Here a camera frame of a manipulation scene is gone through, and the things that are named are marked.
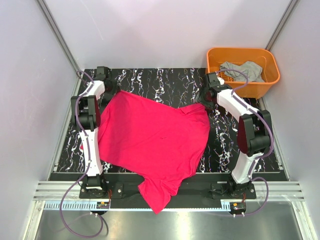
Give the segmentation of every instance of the metal bracket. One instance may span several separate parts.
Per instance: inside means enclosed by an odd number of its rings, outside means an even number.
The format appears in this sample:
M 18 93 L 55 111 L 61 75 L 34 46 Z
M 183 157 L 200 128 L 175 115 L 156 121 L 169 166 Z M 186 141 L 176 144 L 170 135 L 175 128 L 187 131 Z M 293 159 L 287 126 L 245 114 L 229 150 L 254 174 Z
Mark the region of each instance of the metal bracket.
M 106 183 L 106 189 L 111 190 L 111 199 L 121 199 L 122 193 L 124 189 L 124 185 L 121 182 L 112 182 Z M 109 194 L 105 192 L 105 194 L 101 194 L 101 192 L 87 191 L 85 188 L 81 187 L 79 198 L 80 199 L 99 199 L 101 198 L 108 199 Z
M 61 200 L 66 190 L 73 184 L 73 181 L 40 181 L 38 183 L 36 192 L 33 199 L 44 201 Z M 218 184 L 225 184 L 226 181 L 219 181 Z M 114 185 L 112 189 L 112 195 L 117 192 L 117 185 Z M 255 188 L 256 199 L 247 199 L 247 202 L 260 202 L 266 197 L 266 184 L 263 181 L 254 181 L 252 183 Z M 269 186 L 269 198 L 268 202 L 303 202 L 304 196 L 301 192 L 300 185 L 297 181 L 268 181 Z M 66 201 L 78 201 L 79 200 L 80 186 L 75 185 L 66 196 Z M 107 200 L 106 198 L 96 198 L 97 201 Z M 234 199 L 223 199 L 223 202 L 234 202 Z
M 23 240 L 34 240 L 36 239 L 38 227 L 44 211 L 45 201 L 36 201 L 33 202 L 33 209 L 31 216 L 29 218 L 28 224 L 25 228 L 23 235 Z
M 250 183 L 249 187 L 247 190 L 244 191 L 245 193 L 245 198 L 246 199 L 256 199 L 256 190 L 255 190 L 255 185 L 253 183 Z M 223 199 L 233 199 L 235 200 L 242 200 L 243 199 L 243 194 L 241 195 L 230 195 L 227 191 L 227 183 L 212 183 L 211 184 L 211 194 L 212 198 L 215 200 L 223 200 Z
M 292 202 L 292 207 L 298 222 L 303 240 L 317 240 L 317 234 L 312 224 L 306 203 Z

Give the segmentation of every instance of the orange basket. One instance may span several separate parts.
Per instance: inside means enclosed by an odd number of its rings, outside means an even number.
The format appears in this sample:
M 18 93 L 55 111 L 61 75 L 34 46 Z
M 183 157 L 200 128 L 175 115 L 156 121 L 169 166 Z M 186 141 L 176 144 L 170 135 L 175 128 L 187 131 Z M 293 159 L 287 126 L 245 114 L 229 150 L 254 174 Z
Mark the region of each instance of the orange basket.
M 242 98 L 263 97 L 272 85 L 280 79 L 279 69 L 273 54 L 262 48 L 235 48 L 235 47 L 214 47 L 206 55 L 207 73 L 220 70 L 224 62 L 242 65 L 251 61 L 262 67 L 261 78 L 264 82 L 249 82 L 247 86 L 235 91 Z M 226 76 L 223 72 L 218 73 L 225 83 L 233 89 L 244 84 L 241 81 L 234 81 L 232 77 Z

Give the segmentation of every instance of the metal floor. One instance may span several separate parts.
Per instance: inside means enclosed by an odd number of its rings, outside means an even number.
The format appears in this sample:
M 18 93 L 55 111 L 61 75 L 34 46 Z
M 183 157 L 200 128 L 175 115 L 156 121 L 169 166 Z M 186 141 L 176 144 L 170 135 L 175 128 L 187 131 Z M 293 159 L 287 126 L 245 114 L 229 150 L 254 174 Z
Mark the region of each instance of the metal floor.
M 247 213 L 259 207 L 248 202 Z M 64 211 L 67 223 L 83 215 L 84 211 Z M 97 240 L 301 240 L 302 236 L 294 210 L 289 202 L 268 202 L 258 214 L 233 218 L 226 212 L 153 212 L 110 211 L 103 215 L 108 224 Z M 37 240 L 82 239 L 61 229 L 57 210 L 43 211 Z M 77 233 L 93 235 L 100 229 L 100 221 L 86 216 L 72 223 Z

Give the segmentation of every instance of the marble pattern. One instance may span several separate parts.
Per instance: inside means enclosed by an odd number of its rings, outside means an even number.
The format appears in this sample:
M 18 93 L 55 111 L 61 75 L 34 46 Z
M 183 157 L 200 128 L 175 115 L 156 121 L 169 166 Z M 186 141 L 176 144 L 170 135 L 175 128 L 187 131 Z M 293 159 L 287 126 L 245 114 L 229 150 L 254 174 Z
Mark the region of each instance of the marble pattern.
M 93 69 L 85 70 L 93 75 Z M 117 79 L 124 91 L 152 99 L 168 106 L 179 108 L 195 102 L 197 91 L 205 74 L 204 68 L 138 68 L 112 69 L 112 77 Z M 86 86 L 81 84 L 79 93 Z M 259 102 L 253 98 L 245 99 L 252 106 L 259 108 Z M 100 98 L 100 112 L 105 109 L 106 102 Z M 236 120 L 218 105 L 208 112 L 210 120 L 209 139 L 204 154 L 199 162 L 197 172 L 215 173 L 229 172 L 237 163 L 239 149 L 237 145 Z M 84 172 L 83 151 L 79 148 L 81 138 L 70 123 L 64 141 L 63 150 L 58 163 L 57 172 Z M 103 162 L 108 173 L 130 172 L 122 167 Z M 258 172 L 277 172 L 279 165 L 275 154 L 261 159 L 256 166 Z

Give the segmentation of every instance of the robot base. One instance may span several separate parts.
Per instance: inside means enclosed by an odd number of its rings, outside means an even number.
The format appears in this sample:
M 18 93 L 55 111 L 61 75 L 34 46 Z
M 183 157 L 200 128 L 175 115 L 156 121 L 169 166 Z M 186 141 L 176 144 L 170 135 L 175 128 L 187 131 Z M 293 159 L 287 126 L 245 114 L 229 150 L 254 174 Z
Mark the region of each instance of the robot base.
M 248 188 L 243 189 L 241 191 L 238 190 L 235 192 L 228 191 L 227 183 L 212 183 L 210 193 L 212 194 L 212 198 L 215 200 L 223 200 L 223 199 L 242 200 L 244 198 L 244 193 L 245 193 L 246 199 L 257 198 L 255 186 L 252 183 L 248 185 Z
M 105 175 L 85 176 L 82 179 L 80 199 L 121 199 L 124 185 L 120 182 L 108 182 Z

